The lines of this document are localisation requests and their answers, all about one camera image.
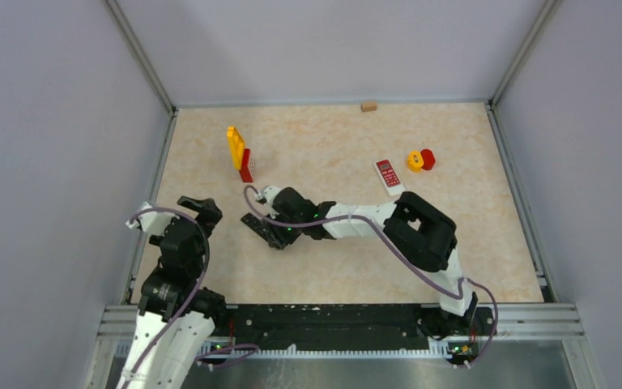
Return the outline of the black remote control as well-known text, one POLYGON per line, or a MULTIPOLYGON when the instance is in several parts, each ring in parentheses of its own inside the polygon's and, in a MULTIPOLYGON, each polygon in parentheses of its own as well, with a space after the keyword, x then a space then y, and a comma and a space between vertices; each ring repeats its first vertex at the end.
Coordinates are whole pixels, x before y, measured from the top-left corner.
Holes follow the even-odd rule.
POLYGON ((241 222, 264 241, 268 242, 271 239, 271 233, 267 223, 256 217, 254 214, 250 212, 244 214, 241 217, 241 222))

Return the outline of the white remote control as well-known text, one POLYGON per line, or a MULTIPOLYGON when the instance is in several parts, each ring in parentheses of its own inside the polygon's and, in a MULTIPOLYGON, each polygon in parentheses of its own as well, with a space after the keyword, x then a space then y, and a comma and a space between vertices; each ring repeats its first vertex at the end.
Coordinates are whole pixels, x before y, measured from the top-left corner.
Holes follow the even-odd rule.
POLYGON ((389 159, 377 160, 373 167, 389 196, 400 195, 406 190, 389 159))

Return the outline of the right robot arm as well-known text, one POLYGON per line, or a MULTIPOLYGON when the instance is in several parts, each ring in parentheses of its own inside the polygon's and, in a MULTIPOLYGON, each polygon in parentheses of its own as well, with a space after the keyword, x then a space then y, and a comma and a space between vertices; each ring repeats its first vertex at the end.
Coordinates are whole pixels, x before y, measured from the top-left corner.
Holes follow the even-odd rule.
POLYGON ((267 207, 262 223, 287 246, 299 235, 313 240, 379 238, 411 271, 439 294, 442 322, 454 334, 475 324, 477 298, 458 261, 457 225, 417 194, 404 191, 388 203, 313 203, 291 187, 256 191, 267 207))

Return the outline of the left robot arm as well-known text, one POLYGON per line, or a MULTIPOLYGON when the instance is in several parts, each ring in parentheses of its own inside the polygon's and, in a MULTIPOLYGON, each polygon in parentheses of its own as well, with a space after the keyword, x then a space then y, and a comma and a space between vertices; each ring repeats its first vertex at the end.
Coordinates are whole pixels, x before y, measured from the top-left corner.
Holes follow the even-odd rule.
POLYGON ((130 351, 119 388, 179 388, 210 335, 227 325, 224 297, 204 289, 209 237, 223 217, 215 200, 182 196, 178 209, 148 202, 126 222, 160 250, 140 288, 130 351))

